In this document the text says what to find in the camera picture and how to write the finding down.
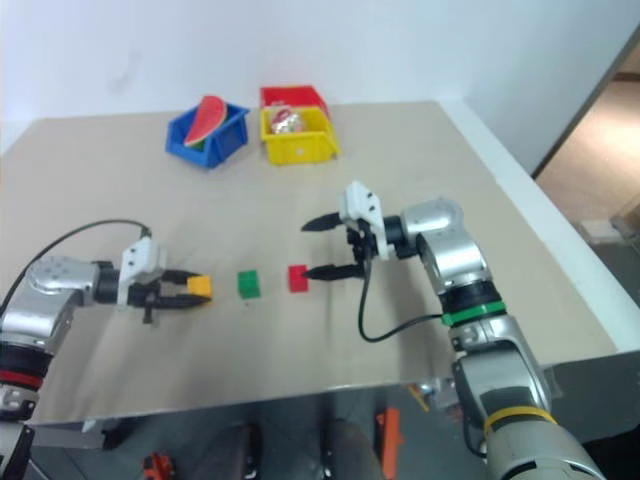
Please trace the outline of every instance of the green band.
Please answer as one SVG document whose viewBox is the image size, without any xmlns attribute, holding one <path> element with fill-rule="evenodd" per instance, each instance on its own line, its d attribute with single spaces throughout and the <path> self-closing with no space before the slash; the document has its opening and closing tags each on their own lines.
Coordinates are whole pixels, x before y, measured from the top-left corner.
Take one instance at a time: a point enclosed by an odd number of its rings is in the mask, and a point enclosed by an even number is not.
<svg viewBox="0 0 640 480">
<path fill-rule="evenodd" d="M 456 323 L 464 322 L 470 318 L 486 315 L 487 313 L 499 312 L 506 310 L 504 302 L 491 302 L 478 305 L 477 307 L 467 308 L 466 310 L 460 310 L 456 313 L 445 313 L 442 316 L 442 323 L 448 327 L 454 326 Z"/>
</svg>

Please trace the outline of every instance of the red band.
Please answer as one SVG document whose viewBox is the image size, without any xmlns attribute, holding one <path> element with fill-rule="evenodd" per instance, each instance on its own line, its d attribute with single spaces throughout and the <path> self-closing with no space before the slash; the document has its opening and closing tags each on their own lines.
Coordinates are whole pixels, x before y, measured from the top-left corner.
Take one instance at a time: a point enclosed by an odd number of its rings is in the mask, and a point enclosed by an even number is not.
<svg viewBox="0 0 640 480">
<path fill-rule="evenodd" d="M 40 377 L 34 377 L 33 375 L 27 375 L 25 373 L 0 370 L 0 382 L 17 383 L 19 385 L 40 388 L 42 386 L 43 379 Z"/>
</svg>

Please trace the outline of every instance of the small block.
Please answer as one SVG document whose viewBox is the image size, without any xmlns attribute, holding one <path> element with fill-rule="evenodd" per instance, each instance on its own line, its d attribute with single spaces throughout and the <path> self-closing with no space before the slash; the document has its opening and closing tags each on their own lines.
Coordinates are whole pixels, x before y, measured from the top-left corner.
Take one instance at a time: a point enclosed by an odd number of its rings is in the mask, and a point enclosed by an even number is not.
<svg viewBox="0 0 640 480">
<path fill-rule="evenodd" d="M 291 293 L 309 291 L 309 279 L 304 276 L 306 271 L 306 265 L 289 266 L 289 290 Z"/>
<path fill-rule="evenodd" d="M 213 286 L 211 285 L 211 278 L 207 275 L 187 278 L 187 292 L 192 295 L 212 298 Z"/>
<path fill-rule="evenodd" d="M 260 297 L 260 285 L 258 284 L 258 272 L 248 270 L 238 273 L 238 293 L 243 299 Z"/>
</svg>

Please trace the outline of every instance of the red plastic bin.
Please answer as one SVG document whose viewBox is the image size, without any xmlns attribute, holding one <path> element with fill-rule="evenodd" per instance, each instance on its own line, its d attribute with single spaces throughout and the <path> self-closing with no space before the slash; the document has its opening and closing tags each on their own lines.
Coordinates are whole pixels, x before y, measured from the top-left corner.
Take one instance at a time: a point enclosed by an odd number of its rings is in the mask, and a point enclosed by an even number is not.
<svg viewBox="0 0 640 480">
<path fill-rule="evenodd" d="M 329 109 L 322 97 L 311 85 L 290 85 L 287 87 L 261 87 L 260 108 L 274 105 L 290 105 L 292 107 L 320 107 L 327 118 Z"/>
</svg>

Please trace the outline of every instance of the green cube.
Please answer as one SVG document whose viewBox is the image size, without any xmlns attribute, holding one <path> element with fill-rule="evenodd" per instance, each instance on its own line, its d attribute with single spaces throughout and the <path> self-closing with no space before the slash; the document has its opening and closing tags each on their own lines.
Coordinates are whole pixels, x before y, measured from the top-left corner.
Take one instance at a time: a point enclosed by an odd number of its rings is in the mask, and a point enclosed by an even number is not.
<svg viewBox="0 0 640 480">
<path fill-rule="evenodd" d="M 238 273 L 238 292 L 245 300 L 260 297 L 260 285 L 258 285 L 258 272 L 249 270 Z"/>
</svg>

